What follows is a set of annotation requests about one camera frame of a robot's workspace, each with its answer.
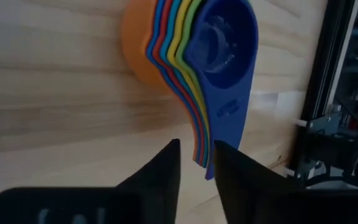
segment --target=black metal frame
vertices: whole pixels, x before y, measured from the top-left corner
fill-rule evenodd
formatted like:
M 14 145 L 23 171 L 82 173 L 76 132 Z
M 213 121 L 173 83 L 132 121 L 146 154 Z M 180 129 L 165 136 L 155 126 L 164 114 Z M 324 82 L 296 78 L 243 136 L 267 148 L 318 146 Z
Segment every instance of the black metal frame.
M 311 121 L 324 116 L 326 112 L 354 3 L 355 0 L 328 0 L 301 114 L 302 120 Z M 306 180 L 309 170 L 315 166 L 306 156 L 308 140 L 306 128 L 299 127 L 289 168 L 295 171 L 295 177 L 300 180 Z

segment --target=cable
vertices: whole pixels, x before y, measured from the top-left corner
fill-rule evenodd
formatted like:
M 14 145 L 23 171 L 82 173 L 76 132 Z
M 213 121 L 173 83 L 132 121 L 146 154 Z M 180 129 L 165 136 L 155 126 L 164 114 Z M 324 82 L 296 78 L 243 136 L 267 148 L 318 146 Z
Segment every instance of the cable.
M 358 121 L 358 116 L 355 115 L 355 114 L 349 109 L 349 107 L 347 107 L 347 106 L 343 103 L 343 101 L 341 101 L 338 97 L 335 97 L 335 100 L 338 101 L 338 103 L 339 103 L 340 105 L 342 105 L 343 108 L 345 108 L 345 110 L 347 111 L 347 113 L 348 113 L 352 118 L 354 118 L 356 121 Z

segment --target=wooden table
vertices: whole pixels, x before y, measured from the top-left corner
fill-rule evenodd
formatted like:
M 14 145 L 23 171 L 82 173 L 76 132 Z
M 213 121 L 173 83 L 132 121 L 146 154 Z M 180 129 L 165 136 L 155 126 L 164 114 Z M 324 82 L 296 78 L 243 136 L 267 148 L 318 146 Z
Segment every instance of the wooden table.
M 179 138 L 178 222 L 219 223 L 218 193 L 191 160 L 183 108 L 139 82 L 122 56 L 128 1 L 0 0 L 0 191 L 114 186 Z M 305 99 L 326 1 L 251 1 L 260 45 L 240 150 L 278 172 Z

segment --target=wood grain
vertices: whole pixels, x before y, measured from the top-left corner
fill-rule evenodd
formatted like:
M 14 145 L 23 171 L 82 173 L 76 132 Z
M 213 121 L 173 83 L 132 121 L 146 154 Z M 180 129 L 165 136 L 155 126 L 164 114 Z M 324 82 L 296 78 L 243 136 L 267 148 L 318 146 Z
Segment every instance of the wood grain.
M 218 192 L 191 161 L 184 109 L 138 81 L 124 60 L 119 29 L 128 2 L 0 0 L 0 191 L 114 186 L 180 138 L 178 222 L 203 223 L 221 209 Z M 260 41 L 240 150 L 282 173 L 326 0 L 251 3 Z

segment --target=wooden surface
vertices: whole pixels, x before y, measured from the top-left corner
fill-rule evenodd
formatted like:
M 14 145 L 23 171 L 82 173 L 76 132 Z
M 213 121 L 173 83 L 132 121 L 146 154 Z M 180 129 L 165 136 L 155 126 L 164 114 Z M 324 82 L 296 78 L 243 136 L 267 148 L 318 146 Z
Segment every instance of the wooden surface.
M 220 222 L 214 182 L 191 160 L 184 110 L 139 82 L 122 56 L 127 2 L 0 0 L 0 191 L 114 186 L 180 138 L 178 222 Z M 326 0 L 251 2 L 260 46 L 241 151 L 282 172 Z M 219 218 L 206 218 L 210 210 Z

